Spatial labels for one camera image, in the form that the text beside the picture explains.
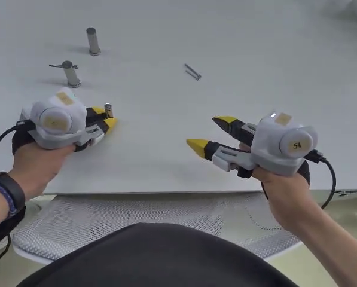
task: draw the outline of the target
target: metal pin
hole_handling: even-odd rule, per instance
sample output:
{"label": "metal pin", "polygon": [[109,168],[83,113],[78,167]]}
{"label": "metal pin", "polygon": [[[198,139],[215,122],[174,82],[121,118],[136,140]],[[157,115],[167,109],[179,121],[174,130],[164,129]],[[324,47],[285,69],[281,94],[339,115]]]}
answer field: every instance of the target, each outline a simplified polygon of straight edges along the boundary
{"label": "metal pin", "polygon": [[186,73],[188,73],[189,75],[191,75],[194,79],[196,79],[197,81],[199,81],[200,80],[200,78],[201,77],[198,77],[197,75],[194,75],[194,74],[192,74],[190,71],[188,71],[188,70],[185,70],[185,72]]}
{"label": "metal pin", "polygon": [[195,74],[197,76],[197,81],[202,78],[202,76],[200,74],[198,74],[191,66],[189,66],[188,64],[185,64],[185,67],[188,68],[193,74]]}
{"label": "metal pin", "polygon": [[97,40],[96,29],[93,27],[89,27],[87,29],[87,36],[89,42],[89,54],[92,56],[98,56],[101,53],[99,48],[99,41]]}
{"label": "metal pin", "polygon": [[68,86],[71,88],[78,88],[81,85],[81,81],[77,78],[75,69],[73,68],[71,61],[64,61],[62,63],[66,79],[68,80]]}
{"label": "metal pin", "polygon": [[[49,67],[52,67],[52,68],[62,68],[63,65],[49,65]],[[78,69],[78,66],[77,66],[77,65],[73,65],[72,68]]]}
{"label": "metal pin", "polygon": [[112,105],[110,103],[106,103],[104,109],[106,113],[106,118],[113,118]]}

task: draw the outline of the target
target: hand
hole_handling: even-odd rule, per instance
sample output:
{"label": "hand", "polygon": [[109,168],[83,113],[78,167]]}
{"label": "hand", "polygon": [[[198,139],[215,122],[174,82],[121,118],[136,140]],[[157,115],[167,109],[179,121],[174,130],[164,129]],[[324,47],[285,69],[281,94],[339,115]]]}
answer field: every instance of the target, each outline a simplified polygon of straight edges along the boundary
{"label": "hand", "polygon": [[37,143],[20,147],[8,173],[23,189],[26,200],[42,194],[47,184],[58,174],[75,145],[61,149],[42,149]]}
{"label": "hand", "polygon": [[[250,150],[242,143],[239,148]],[[257,167],[252,176],[262,182],[272,214],[288,231],[294,232],[310,212],[320,209],[310,194],[309,184],[299,173],[280,176]]]}

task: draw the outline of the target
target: blue bracelet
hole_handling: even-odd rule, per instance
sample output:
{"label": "blue bracelet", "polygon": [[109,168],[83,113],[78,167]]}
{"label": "blue bracelet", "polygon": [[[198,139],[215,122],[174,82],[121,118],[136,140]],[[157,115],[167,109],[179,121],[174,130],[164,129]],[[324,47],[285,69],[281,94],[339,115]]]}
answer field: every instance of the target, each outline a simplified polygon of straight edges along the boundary
{"label": "blue bracelet", "polygon": [[11,195],[8,193],[8,191],[6,191],[5,188],[3,188],[1,185],[0,185],[0,193],[4,196],[5,200],[8,203],[8,206],[10,208],[10,211],[8,212],[7,219],[11,218],[12,216],[14,216],[17,213],[17,209],[15,207],[13,199],[12,199]]}

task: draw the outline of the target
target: wristband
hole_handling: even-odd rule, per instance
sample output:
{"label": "wristband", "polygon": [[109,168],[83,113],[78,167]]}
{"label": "wristband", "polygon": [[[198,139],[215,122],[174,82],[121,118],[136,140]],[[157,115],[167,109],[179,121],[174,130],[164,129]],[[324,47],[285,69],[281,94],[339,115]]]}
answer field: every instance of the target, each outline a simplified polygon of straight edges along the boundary
{"label": "wristband", "polygon": [[15,207],[13,199],[12,199],[11,195],[8,193],[8,191],[5,190],[5,188],[2,187],[1,185],[0,185],[0,193],[4,196],[5,200],[8,203],[9,211],[8,211],[7,219],[11,218],[12,216],[14,216],[17,213],[17,209]]}
{"label": "wristband", "polygon": [[6,172],[0,173],[0,193],[9,205],[10,213],[8,217],[15,215],[25,207],[24,191]]}

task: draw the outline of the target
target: metal cylinder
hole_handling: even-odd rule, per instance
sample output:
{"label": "metal cylinder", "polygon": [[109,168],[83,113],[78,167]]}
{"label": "metal cylinder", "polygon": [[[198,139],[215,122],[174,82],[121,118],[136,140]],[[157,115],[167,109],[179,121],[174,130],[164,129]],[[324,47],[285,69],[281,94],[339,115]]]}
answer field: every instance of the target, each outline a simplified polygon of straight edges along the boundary
{"label": "metal cylinder", "polygon": [[66,79],[68,81],[68,86],[71,88],[78,88],[81,84],[79,78],[77,78],[76,71],[73,68],[71,61],[64,61],[62,63]]}
{"label": "metal cylinder", "polygon": [[106,103],[104,109],[105,109],[106,117],[113,118],[112,105],[110,103]]}
{"label": "metal cylinder", "polygon": [[93,27],[89,27],[87,29],[87,36],[89,42],[89,54],[92,56],[98,56],[101,53],[99,48],[99,41],[97,40],[96,29]]}

